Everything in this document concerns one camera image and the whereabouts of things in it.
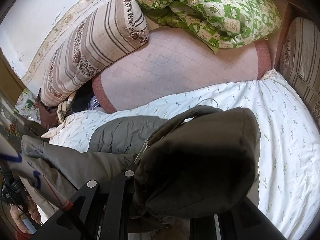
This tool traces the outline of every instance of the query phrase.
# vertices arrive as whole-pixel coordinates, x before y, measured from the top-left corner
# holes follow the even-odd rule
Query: black metal frame
[[[85,239],[72,222],[74,216],[80,218],[94,239],[100,228],[101,240],[127,240],[133,193],[133,177],[127,177],[124,172],[112,181],[101,185],[97,182],[95,187],[86,184],[71,197],[73,207],[68,214],[57,211],[31,240]],[[219,214],[218,219],[221,240],[285,240],[248,198],[230,211]],[[213,215],[190,220],[190,240],[217,240]]]

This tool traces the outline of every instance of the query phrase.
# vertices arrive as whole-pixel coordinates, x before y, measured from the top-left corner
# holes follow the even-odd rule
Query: pink quilted mattress pad
[[[133,109],[170,94],[210,85],[260,79],[271,69],[264,39],[214,54],[190,33],[170,27],[150,32],[149,42],[92,80],[107,113]]]

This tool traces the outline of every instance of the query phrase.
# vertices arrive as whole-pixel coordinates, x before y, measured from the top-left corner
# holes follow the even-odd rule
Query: green floral quilt
[[[214,51],[241,47],[281,25],[272,0],[136,0],[162,25],[197,35]]]

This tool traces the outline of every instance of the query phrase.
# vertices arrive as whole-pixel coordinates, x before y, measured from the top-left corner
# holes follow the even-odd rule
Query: white bed sheet
[[[297,93],[275,70],[259,81],[213,85],[133,110],[73,114],[47,136],[51,144],[85,152],[93,132],[108,121],[133,115],[169,119],[198,103],[223,110],[247,107],[255,113],[261,130],[258,208],[287,239],[298,240],[320,207],[320,135]]]

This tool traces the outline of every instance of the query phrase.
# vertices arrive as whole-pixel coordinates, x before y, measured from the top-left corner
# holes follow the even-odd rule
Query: white wall
[[[55,23],[79,0],[17,0],[0,25],[0,47],[22,78]]]

